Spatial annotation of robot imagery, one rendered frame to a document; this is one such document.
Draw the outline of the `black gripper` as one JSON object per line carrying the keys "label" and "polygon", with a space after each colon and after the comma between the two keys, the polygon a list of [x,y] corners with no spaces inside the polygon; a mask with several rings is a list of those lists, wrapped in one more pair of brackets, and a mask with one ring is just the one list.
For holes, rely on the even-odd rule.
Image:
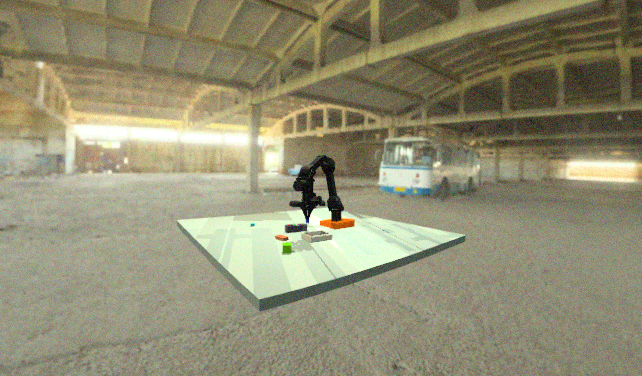
{"label": "black gripper", "polygon": [[[308,202],[306,202],[306,200],[305,200],[307,193],[310,193],[310,195],[313,195],[314,192],[313,192],[313,190],[312,191],[306,191],[306,190],[302,191],[301,192],[301,194],[302,194],[301,201],[302,202],[300,202],[300,201],[290,201],[290,203],[289,203],[289,206],[291,206],[291,207],[300,207],[306,220],[310,218],[313,209],[316,208],[315,206],[307,206]],[[322,200],[322,202],[318,203],[318,205],[325,206],[325,201]]]}

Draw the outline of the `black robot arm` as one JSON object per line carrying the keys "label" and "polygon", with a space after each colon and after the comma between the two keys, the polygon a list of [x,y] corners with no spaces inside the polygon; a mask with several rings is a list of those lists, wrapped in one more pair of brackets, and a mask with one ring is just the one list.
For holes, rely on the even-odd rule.
{"label": "black robot arm", "polygon": [[[342,220],[342,213],[344,207],[341,203],[340,198],[337,196],[335,180],[334,180],[334,170],[335,170],[335,161],[332,158],[329,158],[325,155],[318,155],[309,165],[303,166],[300,169],[296,181],[293,183],[293,188],[295,191],[312,191],[313,190],[313,179],[316,174],[316,169],[321,166],[322,171],[326,175],[329,199],[327,200],[328,210],[331,212],[332,222],[340,222]],[[317,196],[316,193],[310,195],[307,193],[306,202],[309,206],[318,206],[318,203],[322,202],[322,197]],[[340,209],[340,210],[333,210]]]}

